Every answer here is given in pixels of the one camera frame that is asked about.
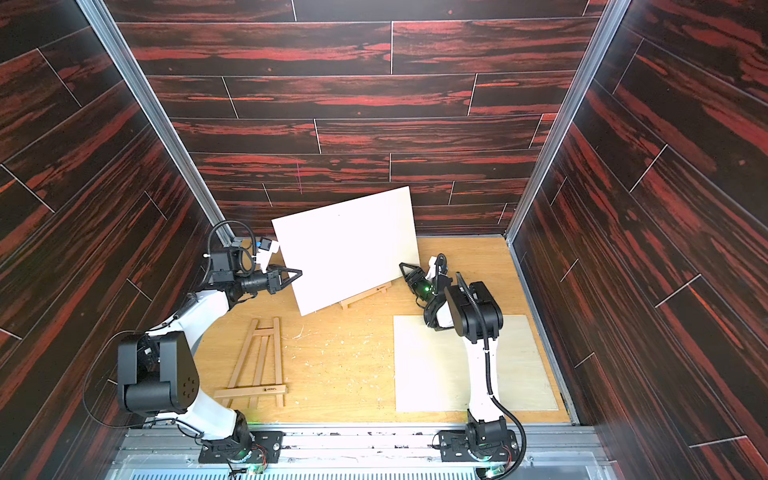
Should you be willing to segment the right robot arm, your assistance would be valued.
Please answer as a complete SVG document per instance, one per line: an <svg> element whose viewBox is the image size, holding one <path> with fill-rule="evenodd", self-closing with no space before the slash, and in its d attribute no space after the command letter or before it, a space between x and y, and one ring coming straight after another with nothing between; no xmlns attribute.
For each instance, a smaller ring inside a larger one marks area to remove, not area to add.
<svg viewBox="0 0 768 480"><path fill-rule="evenodd" d="M427 327L453 330L462 340L469 373L469 405L463 432L442 430L435 446L447 462L462 455L497 467L477 469L480 479L499 479L517 470L527 452L527 435L520 420L497 397L497 352L504 326L502 310L482 281L468 283L461 273L448 274L440 253L429 268L401 262L401 275Z"/></svg>

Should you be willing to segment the wooden easel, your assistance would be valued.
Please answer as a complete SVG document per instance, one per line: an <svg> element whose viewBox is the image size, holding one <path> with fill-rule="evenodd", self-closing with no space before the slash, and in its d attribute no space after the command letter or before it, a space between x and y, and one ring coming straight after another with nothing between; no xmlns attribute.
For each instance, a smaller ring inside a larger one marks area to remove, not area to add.
<svg viewBox="0 0 768 480"><path fill-rule="evenodd" d="M281 330L279 317L251 321L228 383L214 392L215 400L226 407L247 400L255 408L262 398L273 397L277 407L285 406Z"/></svg>
<svg viewBox="0 0 768 480"><path fill-rule="evenodd" d="M348 310L352 304L359 302L361 300L364 300L366 298L369 298L373 295L376 295L378 293L386 293L390 288L392 287L392 282L386 282L384 284L381 284L377 287L371 288L369 290L366 290L364 292L361 292L359 294L353 295L349 298L346 298L344 300L341 300L339 302L339 305L343 310Z"/></svg>

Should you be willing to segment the pale plywood board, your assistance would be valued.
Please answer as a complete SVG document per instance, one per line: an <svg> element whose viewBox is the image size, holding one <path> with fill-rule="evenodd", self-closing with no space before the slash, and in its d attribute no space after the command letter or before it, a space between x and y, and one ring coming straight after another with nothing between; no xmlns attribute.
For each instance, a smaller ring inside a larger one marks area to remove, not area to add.
<svg viewBox="0 0 768 480"><path fill-rule="evenodd" d="M396 316L394 369L396 411L464 412L470 394L487 397L483 341L470 346L451 330L428 328L420 316ZM499 338L490 343L497 361L496 398L514 413L556 411L555 394L528 319L506 315Z"/></svg>
<svg viewBox="0 0 768 480"><path fill-rule="evenodd" d="M306 316L402 276L419 251L411 192L401 187L272 221Z"/></svg>

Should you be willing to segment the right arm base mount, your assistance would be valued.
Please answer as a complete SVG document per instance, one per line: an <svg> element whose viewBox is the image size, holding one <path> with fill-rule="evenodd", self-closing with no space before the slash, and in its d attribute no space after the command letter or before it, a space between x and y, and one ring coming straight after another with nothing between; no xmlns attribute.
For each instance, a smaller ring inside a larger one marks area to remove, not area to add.
<svg viewBox="0 0 768 480"><path fill-rule="evenodd" d="M440 430L431 447L440 452L443 462L513 463L519 444L511 430L480 435L465 430Z"/></svg>

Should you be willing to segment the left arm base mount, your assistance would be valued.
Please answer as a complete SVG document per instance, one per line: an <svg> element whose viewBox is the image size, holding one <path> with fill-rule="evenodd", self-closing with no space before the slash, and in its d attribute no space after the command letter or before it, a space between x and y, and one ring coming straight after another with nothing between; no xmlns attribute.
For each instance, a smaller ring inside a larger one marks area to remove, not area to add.
<svg viewBox="0 0 768 480"><path fill-rule="evenodd" d="M251 430L243 440L234 437L203 440L200 464L273 464L279 461L284 433Z"/></svg>

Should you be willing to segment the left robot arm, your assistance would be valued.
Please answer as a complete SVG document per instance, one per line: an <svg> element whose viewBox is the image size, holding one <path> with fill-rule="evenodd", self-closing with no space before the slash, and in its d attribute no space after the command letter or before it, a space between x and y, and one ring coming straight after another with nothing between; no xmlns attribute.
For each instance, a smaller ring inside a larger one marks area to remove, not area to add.
<svg viewBox="0 0 768 480"><path fill-rule="evenodd" d="M224 407L200 386L192 350L204 333L246 294L275 294L301 271L273 265L279 244L252 236L206 247L205 274L183 305L159 325L124 338L117 349L117 400L120 408L185 427L209 452L242 462L253 437L242 412Z"/></svg>

